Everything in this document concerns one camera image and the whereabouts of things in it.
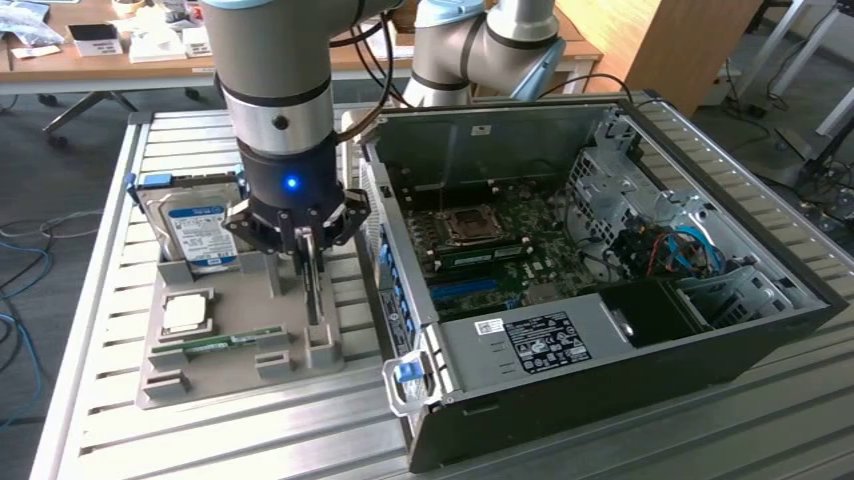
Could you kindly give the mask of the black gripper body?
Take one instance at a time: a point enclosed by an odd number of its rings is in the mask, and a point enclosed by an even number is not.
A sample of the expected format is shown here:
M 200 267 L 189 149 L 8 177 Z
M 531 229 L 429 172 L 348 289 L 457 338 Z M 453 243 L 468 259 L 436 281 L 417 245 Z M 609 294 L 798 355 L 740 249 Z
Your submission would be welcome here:
M 273 155 L 237 141 L 248 183 L 249 210 L 271 227 L 280 227 L 280 213 L 291 229 L 311 227 L 315 244 L 329 247 L 333 236 L 323 223 L 343 203 L 336 171 L 336 138 L 325 137 L 300 153 Z

